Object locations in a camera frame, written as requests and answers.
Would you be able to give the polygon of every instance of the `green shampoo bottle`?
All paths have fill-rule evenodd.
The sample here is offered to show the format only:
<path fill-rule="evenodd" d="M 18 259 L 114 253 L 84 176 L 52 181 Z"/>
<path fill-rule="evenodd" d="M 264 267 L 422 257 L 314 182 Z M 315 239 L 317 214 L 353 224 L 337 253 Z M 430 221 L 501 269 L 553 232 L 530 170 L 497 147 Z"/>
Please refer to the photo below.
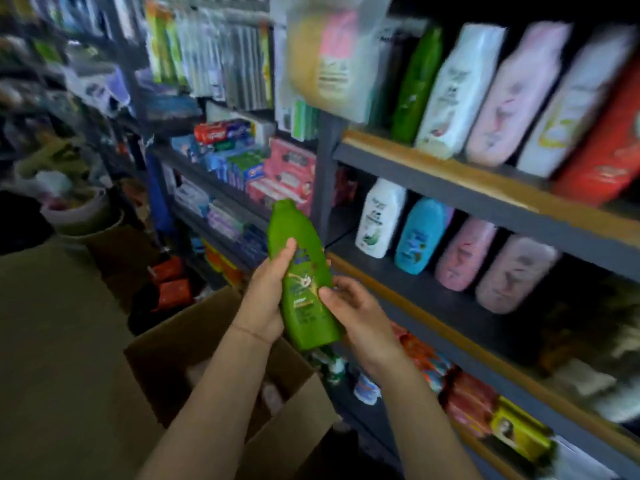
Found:
<path fill-rule="evenodd" d="M 298 248 L 282 280 L 282 316 L 294 345 L 309 350 L 339 340 L 344 329 L 318 298 L 320 288 L 332 286 L 332 277 L 313 224 L 291 199 L 279 200 L 267 231 L 269 258 L 274 259 L 290 237 Z"/>
<path fill-rule="evenodd" d="M 400 85 L 398 103 L 392 115 L 393 140 L 413 144 L 441 60 L 442 28 L 434 26 L 418 42 Z"/>

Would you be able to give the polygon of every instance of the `floor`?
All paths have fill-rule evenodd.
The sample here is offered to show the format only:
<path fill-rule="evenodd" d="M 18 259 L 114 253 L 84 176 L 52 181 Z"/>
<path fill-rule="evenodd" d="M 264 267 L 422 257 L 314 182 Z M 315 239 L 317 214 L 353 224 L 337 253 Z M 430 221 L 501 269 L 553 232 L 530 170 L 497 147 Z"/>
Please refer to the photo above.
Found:
<path fill-rule="evenodd" d="M 59 243 L 0 257 L 1 478 L 134 478 L 162 429 L 124 361 L 125 323 Z"/>

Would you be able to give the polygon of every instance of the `hand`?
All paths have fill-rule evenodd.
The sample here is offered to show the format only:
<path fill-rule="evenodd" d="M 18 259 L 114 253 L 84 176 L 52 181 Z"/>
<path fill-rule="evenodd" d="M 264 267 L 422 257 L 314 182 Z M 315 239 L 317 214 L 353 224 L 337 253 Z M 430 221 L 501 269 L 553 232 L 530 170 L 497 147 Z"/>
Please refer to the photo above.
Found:
<path fill-rule="evenodd" d="M 391 322 L 378 301 L 356 280 L 336 276 L 333 284 L 337 290 L 321 288 L 319 297 L 344 325 L 356 357 L 380 384 L 399 361 L 406 361 Z"/>
<path fill-rule="evenodd" d="M 282 298 L 282 279 L 296 252 L 292 237 L 286 247 L 271 261 L 265 259 L 253 272 L 234 324 L 272 344 L 284 331 L 278 305 Z"/>

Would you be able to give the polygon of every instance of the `light pink bottle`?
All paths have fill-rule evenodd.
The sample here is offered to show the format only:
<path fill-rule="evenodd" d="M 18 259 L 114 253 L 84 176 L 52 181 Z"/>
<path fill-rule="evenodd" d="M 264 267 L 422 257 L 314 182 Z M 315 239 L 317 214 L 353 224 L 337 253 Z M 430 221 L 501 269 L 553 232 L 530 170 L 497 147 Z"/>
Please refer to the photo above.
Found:
<path fill-rule="evenodd" d="M 500 65 L 467 142 L 467 159 L 498 166 L 516 151 L 560 72 L 567 23 L 527 27 L 516 51 Z"/>
<path fill-rule="evenodd" d="M 511 313 L 560 256 L 561 252 L 553 246 L 512 235 L 478 284 L 478 303 L 493 313 Z"/>
<path fill-rule="evenodd" d="M 476 277 L 498 227 L 469 217 L 449 243 L 436 266 L 436 279 L 453 291 L 462 291 Z"/>

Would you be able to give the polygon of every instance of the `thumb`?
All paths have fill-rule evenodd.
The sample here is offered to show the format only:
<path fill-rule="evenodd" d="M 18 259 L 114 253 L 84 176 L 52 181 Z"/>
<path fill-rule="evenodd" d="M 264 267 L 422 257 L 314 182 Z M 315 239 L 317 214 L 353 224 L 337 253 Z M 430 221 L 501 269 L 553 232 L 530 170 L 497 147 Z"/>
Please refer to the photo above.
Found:
<path fill-rule="evenodd" d="M 356 321 L 356 313 L 353 307 L 348 304 L 343 298 L 338 295 L 331 288 L 326 286 L 318 290 L 318 296 L 324 303 L 324 306 L 329 308 L 329 311 L 342 323 L 345 327 L 350 327 Z"/>
<path fill-rule="evenodd" d="M 286 247 L 279 252 L 273 261 L 271 261 L 269 270 L 277 277 L 277 279 L 281 280 L 284 278 L 284 275 L 289 268 L 289 264 L 296 253 L 297 246 L 296 240 L 293 239 L 293 237 L 288 238 Z"/>

